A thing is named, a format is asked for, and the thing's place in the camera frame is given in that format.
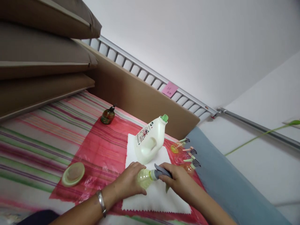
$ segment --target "pink sticky note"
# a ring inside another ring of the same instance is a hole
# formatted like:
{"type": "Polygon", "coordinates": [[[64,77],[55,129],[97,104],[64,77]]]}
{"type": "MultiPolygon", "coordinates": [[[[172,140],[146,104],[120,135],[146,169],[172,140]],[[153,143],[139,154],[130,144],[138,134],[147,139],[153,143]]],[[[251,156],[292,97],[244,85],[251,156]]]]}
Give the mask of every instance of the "pink sticky note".
{"type": "Polygon", "coordinates": [[[169,83],[165,86],[162,92],[168,97],[172,97],[173,94],[177,91],[178,87],[169,81],[169,83]]]}

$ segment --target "red plastic sheet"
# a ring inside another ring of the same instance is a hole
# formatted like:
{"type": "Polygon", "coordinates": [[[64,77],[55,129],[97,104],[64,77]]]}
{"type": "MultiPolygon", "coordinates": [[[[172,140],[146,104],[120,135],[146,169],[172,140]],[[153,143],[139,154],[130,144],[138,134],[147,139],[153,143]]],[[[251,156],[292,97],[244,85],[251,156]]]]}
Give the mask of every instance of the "red plastic sheet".
{"type": "MultiPolygon", "coordinates": [[[[141,127],[117,115],[110,125],[104,125],[100,119],[94,124],[77,151],[71,164],[82,162],[85,166],[85,175],[78,185],[63,188],[61,181],[53,190],[50,198],[74,202],[76,205],[88,199],[99,189],[113,182],[125,169],[128,134],[136,135],[141,127]]],[[[172,141],[165,139],[164,146],[168,150],[170,160],[175,164],[170,146],[172,141]]],[[[194,180],[203,188],[197,174],[194,180]]],[[[122,202],[117,203],[108,212],[115,215],[147,217],[156,220],[179,220],[187,223],[207,224],[204,217],[192,208],[192,214],[164,213],[152,211],[125,211],[122,202]]]]}

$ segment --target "bracelet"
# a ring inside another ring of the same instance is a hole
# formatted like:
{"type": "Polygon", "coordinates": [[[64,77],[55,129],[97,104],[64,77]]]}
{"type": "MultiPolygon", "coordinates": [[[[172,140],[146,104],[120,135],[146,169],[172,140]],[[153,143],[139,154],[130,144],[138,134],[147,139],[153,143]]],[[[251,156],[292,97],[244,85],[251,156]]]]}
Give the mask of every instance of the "bracelet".
{"type": "Polygon", "coordinates": [[[100,205],[101,205],[101,208],[102,208],[102,214],[103,214],[103,217],[106,217],[106,207],[104,205],[104,201],[103,201],[103,197],[102,197],[102,192],[101,190],[97,191],[96,192],[96,195],[99,199],[99,202],[100,202],[100,205]]]}

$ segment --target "striped bedsheet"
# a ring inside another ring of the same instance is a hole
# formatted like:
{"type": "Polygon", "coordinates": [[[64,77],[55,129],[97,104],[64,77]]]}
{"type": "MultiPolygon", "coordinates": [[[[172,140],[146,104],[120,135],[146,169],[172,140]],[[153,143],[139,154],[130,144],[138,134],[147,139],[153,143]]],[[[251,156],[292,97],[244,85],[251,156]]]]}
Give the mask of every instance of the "striped bedsheet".
{"type": "MultiPolygon", "coordinates": [[[[64,170],[102,112],[111,105],[83,91],[0,125],[0,202],[59,214],[73,202],[50,198],[64,170]]],[[[116,115],[145,123],[116,108],[116,115]]],[[[177,141],[166,135],[166,139],[177,141]]],[[[178,224],[141,217],[109,215],[101,224],[178,224]]]]}

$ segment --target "metal railing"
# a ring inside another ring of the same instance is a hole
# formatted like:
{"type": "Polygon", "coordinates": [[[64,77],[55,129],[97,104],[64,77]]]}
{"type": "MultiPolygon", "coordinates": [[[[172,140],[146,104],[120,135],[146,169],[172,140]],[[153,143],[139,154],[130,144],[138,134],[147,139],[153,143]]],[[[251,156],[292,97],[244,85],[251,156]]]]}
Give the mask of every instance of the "metal railing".
{"type": "MultiPolygon", "coordinates": [[[[169,82],[168,79],[160,75],[158,72],[151,69],[103,36],[100,36],[100,38],[84,39],[82,41],[92,48],[96,49],[101,54],[105,55],[118,65],[122,66],[124,69],[136,75],[144,82],[150,84],[160,92],[169,82]]],[[[204,121],[209,116],[218,113],[217,110],[196,99],[180,87],[174,93],[171,99],[195,114],[200,118],[201,121],[204,121]]]]}
{"type": "MultiPolygon", "coordinates": [[[[224,113],[226,115],[229,115],[230,117],[232,117],[232,118],[234,118],[234,119],[236,119],[238,121],[241,121],[241,122],[243,122],[243,123],[245,123],[245,124],[247,124],[247,125],[255,128],[255,129],[257,129],[257,130],[259,130],[259,131],[261,131],[263,133],[270,131],[269,128],[263,127],[263,126],[255,123],[255,122],[252,122],[252,121],[250,121],[250,120],[248,120],[248,119],[246,119],[244,117],[241,117],[241,116],[239,116],[237,114],[234,114],[233,112],[230,112],[227,109],[224,109],[224,108],[220,107],[217,110],[219,111],[219,113],[224,113]]],[[[268,133],[268,135],[271,136],[271,137],[273,137],[273,138],[275,138],[276,140],[279,140],[282,143],[285,143],[285,144],[291,146],[292,148],[300,151],[300,142],[295,141],[295,140],[293,140],[293,139],[291,139],[289,137],[286,137],[286,136],[284,136],[282,134],[279,134],[279,133],[277,133],[275,131],[272,131],[272,132],[268,133]]]]}

